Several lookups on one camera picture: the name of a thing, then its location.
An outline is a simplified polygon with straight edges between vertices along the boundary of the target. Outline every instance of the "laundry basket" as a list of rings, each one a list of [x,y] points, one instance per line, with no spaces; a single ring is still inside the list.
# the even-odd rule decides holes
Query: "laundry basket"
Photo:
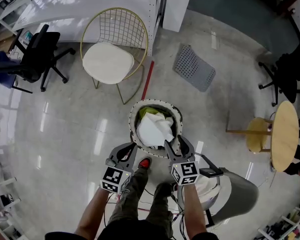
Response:
[[[157,99],[143,99],[132,107],[129,115],[129,128],[131,140],[137,144],[138,148],[142,151],[161,158],[168,158],[165,148],[163,146],[158,147],[158,149],[153,149],[151,147],[145,146],[137,135],[137,124],[140,121],[139,110],[144,107],[151,107],[155,109],[160,109],[173,118],[173,124],[171,126],[172,134],[174,136],[173,140],[170,141],[170,145],[175,153],[179,150],[180,143],[178,141],[177,135],[182,134],[182,115],[178,108],[168,102],[157,100]]]

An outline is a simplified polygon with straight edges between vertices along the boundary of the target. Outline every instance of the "black and white marker cube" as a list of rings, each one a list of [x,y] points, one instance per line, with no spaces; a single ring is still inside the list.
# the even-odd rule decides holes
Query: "black and white marker cube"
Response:
[[[131,172],[106,165],[103,178],[100,180],[102,189],[120,194],[128,185]]]
[[[199,178],[199,164],[197,161],[174,163],[171,174],[178,185],[196,183]]]

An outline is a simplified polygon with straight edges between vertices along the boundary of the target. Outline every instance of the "person's right arm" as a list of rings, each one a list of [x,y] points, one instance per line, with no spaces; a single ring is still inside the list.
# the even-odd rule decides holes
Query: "person's right arm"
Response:
[[[188,237],[207,232],[204,211],[195,184],[184,186],[184,222]]]

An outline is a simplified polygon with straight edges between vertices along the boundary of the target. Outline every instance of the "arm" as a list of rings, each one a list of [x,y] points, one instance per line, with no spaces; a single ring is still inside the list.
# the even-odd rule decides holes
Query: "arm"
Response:
[[[207,232],[205,215],[195,184],[184,186],[184,222],[189,239]]]
[[[75,234],[87,240],[94,240],[104,214],[109,192],[99,187],[85,208]]]

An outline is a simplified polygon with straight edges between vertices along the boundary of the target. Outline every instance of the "wooden table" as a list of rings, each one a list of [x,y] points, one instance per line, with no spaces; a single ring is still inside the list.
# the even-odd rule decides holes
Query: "wooden table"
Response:
[[[268,131],[269,124],[272,124],[272,131]],[[271,152],[272,165],[278,172],[283,172],[292,163],[299,142],[297,112],[287,100],[279,105],[273,121],[256,117],[247,130],[225,131],[246,134],[246,145],[251,152]],[[271,136],[270,149],[264,149],[267,136]]]

